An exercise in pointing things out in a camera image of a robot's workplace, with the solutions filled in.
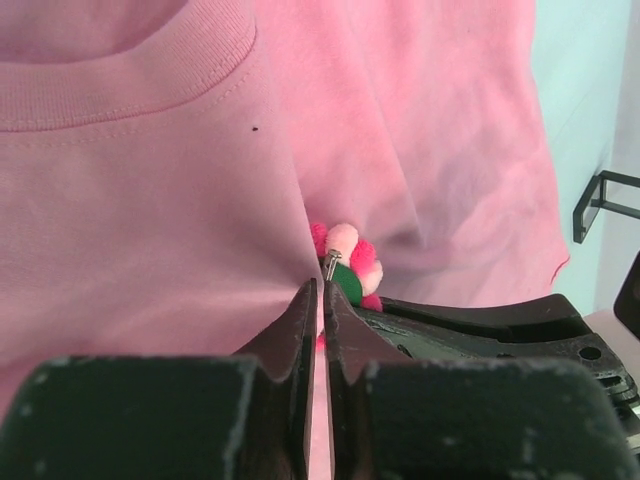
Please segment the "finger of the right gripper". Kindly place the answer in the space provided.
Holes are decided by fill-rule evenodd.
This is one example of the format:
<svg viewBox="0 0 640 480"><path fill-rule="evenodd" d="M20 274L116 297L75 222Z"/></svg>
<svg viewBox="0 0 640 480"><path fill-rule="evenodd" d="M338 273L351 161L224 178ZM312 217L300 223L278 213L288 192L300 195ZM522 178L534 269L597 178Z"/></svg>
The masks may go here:
<svg viewBox="0 0 640 480"><path fill-rule="evenodd" d="M411 358L501 358L500 316L510 305L458 308L389 298L384 298L382 305L381 312L362 308L355 312L367 326Z"/></svg>

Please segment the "plush flower brooch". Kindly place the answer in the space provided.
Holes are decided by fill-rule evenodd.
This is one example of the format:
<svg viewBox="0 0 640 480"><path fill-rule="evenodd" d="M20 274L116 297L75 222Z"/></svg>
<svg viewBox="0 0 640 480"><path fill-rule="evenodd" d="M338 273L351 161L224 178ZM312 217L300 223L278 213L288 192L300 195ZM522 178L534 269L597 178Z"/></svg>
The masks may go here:
<svg viewBox="0 0 640 480"><path fill-rule="evenodd" d="M383 305L378 288L383 267L374 245L348 223L332 227L311 223L310 232L321 269L331 252L338 254L331 281L340 286L349 303L353 307L381 312Z"/></svg>

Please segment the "pink t-shirt garment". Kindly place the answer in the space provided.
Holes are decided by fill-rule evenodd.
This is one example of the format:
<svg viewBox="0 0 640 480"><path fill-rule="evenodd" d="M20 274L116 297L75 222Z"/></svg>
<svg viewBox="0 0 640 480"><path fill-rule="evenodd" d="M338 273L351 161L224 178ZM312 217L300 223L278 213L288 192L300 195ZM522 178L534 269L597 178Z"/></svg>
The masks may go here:
<svg viewBox="0 0 640 480"><path fill-rule="evenodd" d="M65 354L228 354L353 225L382 295L568 262L531 1L5 1L1 402Z"/></svg>

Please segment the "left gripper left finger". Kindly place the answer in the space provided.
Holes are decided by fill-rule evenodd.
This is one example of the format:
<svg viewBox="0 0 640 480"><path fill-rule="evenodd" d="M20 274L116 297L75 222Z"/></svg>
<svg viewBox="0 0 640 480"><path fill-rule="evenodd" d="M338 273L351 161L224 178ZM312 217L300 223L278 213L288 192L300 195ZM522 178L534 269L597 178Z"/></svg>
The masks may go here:
<svg viewBox="0 0 640 480"><path fill-rule="evenodd" d="M23 381L5 479L304 479L317 283L229 356L71 356Z"/></svg>

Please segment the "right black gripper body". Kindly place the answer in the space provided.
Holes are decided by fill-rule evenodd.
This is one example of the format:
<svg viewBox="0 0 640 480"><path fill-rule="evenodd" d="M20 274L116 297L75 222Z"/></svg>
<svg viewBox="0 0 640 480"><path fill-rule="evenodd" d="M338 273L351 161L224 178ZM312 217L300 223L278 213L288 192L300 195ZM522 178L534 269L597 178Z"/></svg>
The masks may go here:
<svg viewBox="0 0 640 480"><path fill-rule="evenodd" d="M621 415L639 413L639 376L628 369L602 333L594 330L566 297L554 294L510 305L500 316L501 358L550 357L576 361L605 389Z"/></svg>

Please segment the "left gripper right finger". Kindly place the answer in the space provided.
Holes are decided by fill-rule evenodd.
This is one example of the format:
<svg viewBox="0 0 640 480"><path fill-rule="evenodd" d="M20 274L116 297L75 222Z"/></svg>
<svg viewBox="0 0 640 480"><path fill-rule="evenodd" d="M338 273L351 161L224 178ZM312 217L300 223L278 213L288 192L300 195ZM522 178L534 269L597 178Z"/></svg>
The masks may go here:
<svg viewBox="0 0 640 480"><path fill-rule="evenodd" d="M635 479L639 413L563 358L415 359L324 293L337 479Z"/></svg>

